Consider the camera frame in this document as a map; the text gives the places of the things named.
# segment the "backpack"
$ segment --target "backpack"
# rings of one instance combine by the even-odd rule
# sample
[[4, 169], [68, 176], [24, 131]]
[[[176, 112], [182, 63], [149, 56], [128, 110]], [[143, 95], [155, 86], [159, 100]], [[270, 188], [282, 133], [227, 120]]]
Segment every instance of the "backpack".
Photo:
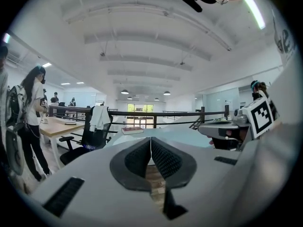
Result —
[[6, 127], [13, 126], [13, 131], [17, 132], [25, 126], [26, 95], [20, 93], [22, 87], [14, 86], [7, 95], [6, 99]]

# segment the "woman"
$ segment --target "woman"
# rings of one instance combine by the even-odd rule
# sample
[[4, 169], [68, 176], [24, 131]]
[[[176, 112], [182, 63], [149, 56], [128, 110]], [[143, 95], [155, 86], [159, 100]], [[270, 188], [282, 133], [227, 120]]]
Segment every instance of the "woman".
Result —
[[25, 79], [22, 81], [21, 94], [26, 95], [24, 98], [24, 107], [26, 111], [25, 126], [18, 131], [22, 140], [22, 148], [27, 166], [31, 173], [34, 175], [37, 181], [45, 179], [44, 175], [40, 175], [36, 170], [36, 166], [33, 159], [33, 152], [31, 146], [36, 154], [36, 157], [43, 168], [44, 173], [49, 176], [52, 174], [48, 168], [47, 161], [42, 153], [40, 147], [40, 131], [39, 122], [36, 115], [37, 112], [47, 113], [47, 108], [41, 106], [41, 98], [44, 98], [43, 86], [41, 82], [44, 82], [45, 69], [37, 65], [33, 68]]
[[250, 87], [251, 87], [251, 90], [253, 91], [252, 97], [253, 97], [254, 101], [260, 97], [265, 97], [268, 99], [269, 106], [270, 106], [273, 118], [275, 120], [276, 119], [276, 108], [268, 96], [265, 82], [253, 81], [250, 84]]
[[72, 100], [70, 101], [70, 106], [75, 107], [76, 106], [76, 101], [75, 98], [73, 97]]

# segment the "long black hair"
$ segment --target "long black hair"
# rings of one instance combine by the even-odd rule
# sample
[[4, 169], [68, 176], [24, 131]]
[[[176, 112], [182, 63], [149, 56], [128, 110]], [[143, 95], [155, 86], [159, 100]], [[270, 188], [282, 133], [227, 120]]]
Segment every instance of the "long black hair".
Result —
[[32, 102], [32, 90], [33, 90], [35, 78], [41, 73], [43, 73], [45, 76], [45, 69], [42, 66], [37, 65], [28, 73], [28, 75], [24, 78], [24, 80], [21, 83], [21, 86], [24, 87], [25, 93], [27, 94], [27, 101], [26, 101], [27, 105]]

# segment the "table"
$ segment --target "table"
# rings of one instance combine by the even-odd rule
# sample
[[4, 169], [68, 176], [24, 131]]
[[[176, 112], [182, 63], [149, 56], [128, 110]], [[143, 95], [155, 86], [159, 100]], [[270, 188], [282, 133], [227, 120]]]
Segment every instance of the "table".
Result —
[[62, 135], [70, 134], [75, 131], [84, 129], [84, 123], [76, 122], [76, 125], [65, 125], [66, 122], [71, 122], [71, 121], [66, 119], [59, 119], [56, 117], [47, 117], [47, 120], [48, 120], [48, 124], [44, 124], [44, 123], [40, 124], [40, 133], [49, 137], [56, 163], [60, 169], [64, 165], [59, 159], [56, 138]]
[[116, 144], [120, 144], [126, 141], [135, 140], [145, 137], [161, 137], [176, 142], [197, 146], [197, 147], [209, 147], [210, 139], [200, 134], [196, 130], [190, 128], [173, 129], [173, 128], [161, 128], [161, 129], [144, 129], [143, 133], [124, 135], [121, 131], [118, 132], [104, 148], [111, 147]]

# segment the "office chair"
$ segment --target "office chair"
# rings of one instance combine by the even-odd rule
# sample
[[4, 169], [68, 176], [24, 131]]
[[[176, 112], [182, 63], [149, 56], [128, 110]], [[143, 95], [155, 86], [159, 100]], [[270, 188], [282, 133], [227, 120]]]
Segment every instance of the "office chair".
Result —
[[[65, 107], [65, 102], [59, 103], [58, 106]], [[57, 117], [57, 118], [61, 118], [62, 116], [65, 116], [65, 112], [66, 112], [65, 109], [58, 109], [58, 110], [57, 110], [57, 116], [56, 116], [56, 117]]]
[[73, 136], [60, 138], [60, 142], [66, 141], [70, 151], [64, 153], [60, 156], [60, 160], [64, 165], [69, 164], [74, 159], [96, 149], [102, 149], [106, 145], [106, 138], [109, 128], [113, 121], [113, 116], [109, 115], [110, 123], [104, 125], [102, 130], [95, 130], [94, 132], [89, 131], [90, 120], [92, 118], [94, 107], [91, 108], [89, 114], [85, 118], [84, 131], [82, 135], [81, 144], [83, 147], [78, 147], [73, 149], [71, 146], [71, 140], [74, 139]]

